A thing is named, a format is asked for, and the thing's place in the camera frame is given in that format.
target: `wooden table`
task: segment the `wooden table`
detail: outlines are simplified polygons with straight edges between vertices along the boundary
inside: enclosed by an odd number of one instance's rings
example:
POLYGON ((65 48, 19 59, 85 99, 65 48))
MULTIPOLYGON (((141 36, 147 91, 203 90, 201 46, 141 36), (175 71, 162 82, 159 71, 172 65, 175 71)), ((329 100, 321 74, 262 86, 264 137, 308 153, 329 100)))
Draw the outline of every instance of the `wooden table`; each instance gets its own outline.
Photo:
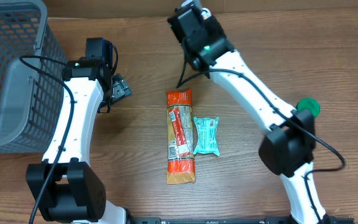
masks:
MULTIPOLYGON (((248 12, 218 16, 249 67, 279 97, 304 97, 322 106, 318 136, 347 159, 346 170, 315 176, 330 215, 358 221, 358 8, 248 12)), ((133 95, 96 117, 91 166, 107 197, 136 216, 255 218, 290 213, 282 181, 258 157, 256 123, 221 87, 206 78, 193 90, 195 116, 219 116, 221 156, 197 156, 195 184, 166 185, 166 90, 173 90, 183 52, 166 18, 51 21, 70 59, 85 54, 87 37, 105 37, 119 50, 118 71, 133 95)), ((318 146, 316 167, 338 159, 318 146)), ((0 154, 0 223, 28 221, 34 199, 25 182, 41 154, 0 154)), ((40 214, 37 223, 43 223, 40 214)))

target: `teal package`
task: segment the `teal package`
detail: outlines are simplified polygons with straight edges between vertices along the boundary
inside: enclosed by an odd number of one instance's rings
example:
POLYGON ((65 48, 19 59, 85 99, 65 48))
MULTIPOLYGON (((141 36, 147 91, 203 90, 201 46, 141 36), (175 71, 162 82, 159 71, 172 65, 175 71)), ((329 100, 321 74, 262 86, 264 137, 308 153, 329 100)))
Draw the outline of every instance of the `teal package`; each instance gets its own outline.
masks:
POLYGON ((218 128, 219 118, 194 117, 194 123, 196 124, 198 135, 194 155, 197 153, 213 153, 219 156, 218 144, 216 144, 216 130, 218 128))

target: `green bottle cap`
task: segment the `green bottle cap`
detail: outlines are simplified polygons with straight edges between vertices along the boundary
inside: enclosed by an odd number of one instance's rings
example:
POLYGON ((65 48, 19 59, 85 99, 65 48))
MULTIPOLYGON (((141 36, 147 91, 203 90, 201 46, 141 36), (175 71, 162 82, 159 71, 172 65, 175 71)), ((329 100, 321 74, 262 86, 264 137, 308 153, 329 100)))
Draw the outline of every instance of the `green bottle cap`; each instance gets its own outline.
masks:
POLYGON ((314 118, 317 118, 320 114, 321 107, 320 104, 317 102, 317 100, 313 98, 304 98, 302 99, 298 105, 296 106, 298 111, 303 111, 308 109, 310 113, 314 116, 314 118))

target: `gray plastic bin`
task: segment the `gray plastic bin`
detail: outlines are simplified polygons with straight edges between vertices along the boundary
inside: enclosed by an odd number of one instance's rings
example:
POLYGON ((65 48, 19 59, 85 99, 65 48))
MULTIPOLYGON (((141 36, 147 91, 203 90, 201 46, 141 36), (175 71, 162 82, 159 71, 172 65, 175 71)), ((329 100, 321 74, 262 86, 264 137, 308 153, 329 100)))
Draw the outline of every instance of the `gray plastic bin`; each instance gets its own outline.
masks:
MULTIPOLYGON (((55 132, 63 88, 19 61, 33 54, 67 60, 47 24, 45 4, 0 1, 0 152, 45 152, 55 132)), ((61 78, 62 65, 26 61, 61 78)))

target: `perforated bin side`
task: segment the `perforated bin side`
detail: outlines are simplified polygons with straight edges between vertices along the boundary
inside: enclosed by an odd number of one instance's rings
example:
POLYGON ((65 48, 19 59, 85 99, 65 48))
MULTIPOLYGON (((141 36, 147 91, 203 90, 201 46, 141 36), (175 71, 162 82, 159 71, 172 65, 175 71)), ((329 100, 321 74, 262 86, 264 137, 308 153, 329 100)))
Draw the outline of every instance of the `perforated bin side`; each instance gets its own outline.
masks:
MULTIPOLYGON (((20 55, 36 54, 66 62, 46 18, 46 7, 42 1, 0 1, 0 137, 13 136, 9 143, 4 144, 1 144, 3 141, 0 138, 0 152, 44 152, 53 136, 62 107, 63 88, 50 78, 24 69, 18 61, 20 55), (27 94, 28 97, 16 99, 7 96, 7 80, 15 79, 7 72, 11 68, 16 68, 16 73, 28 75, 29 84, 19 86, 19 89, 24 88, 31 93, 27 94), (24 102, 22 115, 13 116, 14 113, 6 110, 2 112, 9 100, 24 102), (24 118, 23 125, 16 129, 6 125, 15 118, 24 118)), ((62 65, 38 59, 27 61, 61 78, 62 65)))

